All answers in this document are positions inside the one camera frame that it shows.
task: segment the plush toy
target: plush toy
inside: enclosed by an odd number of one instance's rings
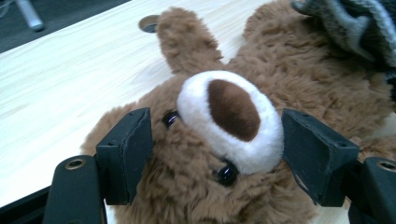
[[[395,160],[396,138],[368,138],[392,111],[383,75],[327,37],[290,1],[263,5],[227,64],[193,12],[172,8],[157,26],[174,76],[106,113],[95,146],[128,112],[150,107],[154,147],[119,223],[306,223],[316,215],[282,160],[284,108],[304,111],[361,146],[360,159]]]

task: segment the teddy bear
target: teddy bear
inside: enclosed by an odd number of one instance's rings
[[[361,161],[396,159],[394,136],[371,138],[393,107],[383,74],[289,0],[254,12],[228,63],[192,11],[165,11],[157,33],[174,75],[105,113],[82,145],[95,154],[124,115],[150,108],[154,147],[134,201],[115,206],[119,223],[308,223],[316,207],[282,159],[285,108],[353,139]]]

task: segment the light wood surface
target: light wood surface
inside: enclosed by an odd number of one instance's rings
[[[142,18],[170,6],[194,10],[228,62],[264,2],[134,0],[0,54],[0,206],[50,185],[107,110],[172,76],[157,36],[138,28]],[[320,213],[317,223],[347,222],[343,208]]]

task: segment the dark floor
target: dark floor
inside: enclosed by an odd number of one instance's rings
[[[7,14],[0,18],[0,53],[88,19],[128,1],[31,0],[32,5],[45,24],[45,29],[40,32],[34,32],[28,28],[16,3],[12,3]],[[0,0],[0,6],[4,3],[5,0]]]

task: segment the brown nose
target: brown nose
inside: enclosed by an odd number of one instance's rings
[[[249,142],[257,135],[260,117],[250,95],[237,85],[215,79],[208,86],[212,119],[225,132]]]

